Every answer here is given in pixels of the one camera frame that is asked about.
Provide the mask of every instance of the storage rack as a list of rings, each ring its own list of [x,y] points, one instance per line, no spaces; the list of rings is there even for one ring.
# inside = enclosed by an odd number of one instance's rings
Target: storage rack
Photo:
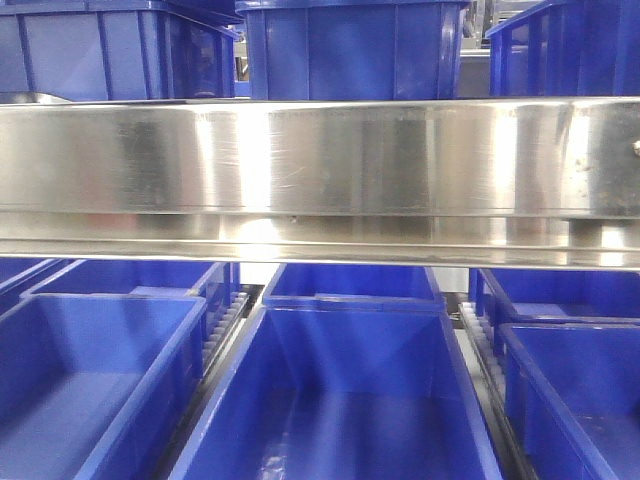
[[[2,106],[0,254],[636,269],[639,114],[630,98]]]

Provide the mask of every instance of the metal shelf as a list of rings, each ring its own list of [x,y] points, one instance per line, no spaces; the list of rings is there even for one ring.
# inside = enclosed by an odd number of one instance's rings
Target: metal shelf
[[[639,119],[632,98],[2,106],[0,254],[638,268]]]

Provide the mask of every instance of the plastic bin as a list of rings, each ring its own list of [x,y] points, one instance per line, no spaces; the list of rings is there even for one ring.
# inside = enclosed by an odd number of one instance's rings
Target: plastic bin
[[[502,329],[506,413],[540,480],[640,478],[640,328]]]
[[[59,293],[199,296],[207,301],[207,313],[202,320],[206,338],[231,305],[230,268],[226,262],[77,260],[22,296]]]
[[[274,308],[445,311],[430,268],[387,265],[282,264],[265,287]]]
[[[148,478],[202,376],[203,309],[65,295],[0,317],[0,477]]]
[[[637,0],[547,0],[487,32],[499,96],[637,95]]]
[[[167,2],[0,2],[0,91],[74,101],[233,97],[234,34]]]
[[[244,0],[251,95],[421,100],[455,95],[465,0]]]
[[[636,272],[472,270],[476,314],[493,330],[501,356],[504,323],[640,323],[640,275]]]
[[[500,479],[444,314],[258,311],[171,479]]]
[[[20,301],[20,295],[67,265],[66,260],[44,258],[0,259],[0,315]]]

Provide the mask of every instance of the bin rim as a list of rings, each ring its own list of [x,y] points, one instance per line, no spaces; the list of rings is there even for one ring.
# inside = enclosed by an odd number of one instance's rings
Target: bin rim
[[[496,25],[495,27],[491,27],[485,35],[487,38],[490,38],[492,35],[496,33],[502,32],[502,30],[509,30],[511,28],[519,27],[525,23],[527,23],[528,19],[538,13],[547,10],[553,7],[559,7],[562,5],[571,5],[577,4],[580,0],[545,0],[544,2],[540,2],[537,5],[534,5],[531,8],[528,8],[517,15],[514,15],[509,20],[505,20],[504,22]]]
[[[236,2],[236,12],[250,10],[299,9],[319,7],[357,7],[373,5],[411,5],[411,4],[443,4],[453,3],[462,6],[469,4],[469,0],[239,0]]]
[[[224,35],[233,37],[240,36],[225,28],[228,25],[241,23],[242,19],[232,17],[215,11],[203,10],[196,7],[187,7],[181,4],[163,0],[64,0],[57,1],[35,1],[7,5],[0,0],[0,16],[7,15],[51,15],[56,13],[94,13],[94,12],[165,12],[184,17],[195,23],[199,23],[208,28],[218,30]]]

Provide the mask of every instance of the blue crate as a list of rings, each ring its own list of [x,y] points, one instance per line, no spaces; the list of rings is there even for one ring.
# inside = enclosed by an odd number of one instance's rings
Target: blue crate
[[[476,314],[486,315],[493,350],[502,356],[504,323],[640,323],[636,272],[472,270]]]
[[[506,413],[540,480],[640,478],[640,328],[505,325]]]
[[[243,0],[251,95],[422,100],[455,95],[466,0]]]
[[[207,338],[231,305],[227,262],[164,260],[77,260],[25,291],[37,294],[115,294],[150,297],[199,296],[207,301]]]
[[[203,309],[61,295],[0,317],[0,477],[149,478],[202,376]]]
[[[66,260],[44,258],[0,259],[0,315],[18,304],[25,290],[67,263]]]
[[[547,0],[487,32],[499,96],[637,95],[637,0]]]
[[[214,14],[142,0],[3,3],[0,92],[75,101],[234,96],[235,34]]]
[[[429,311],[446,309],[433,271],[388,265],[281,265],[264,289],[274,308]]]
[[[443,313],[259,310],[170,478],[501,479]]]

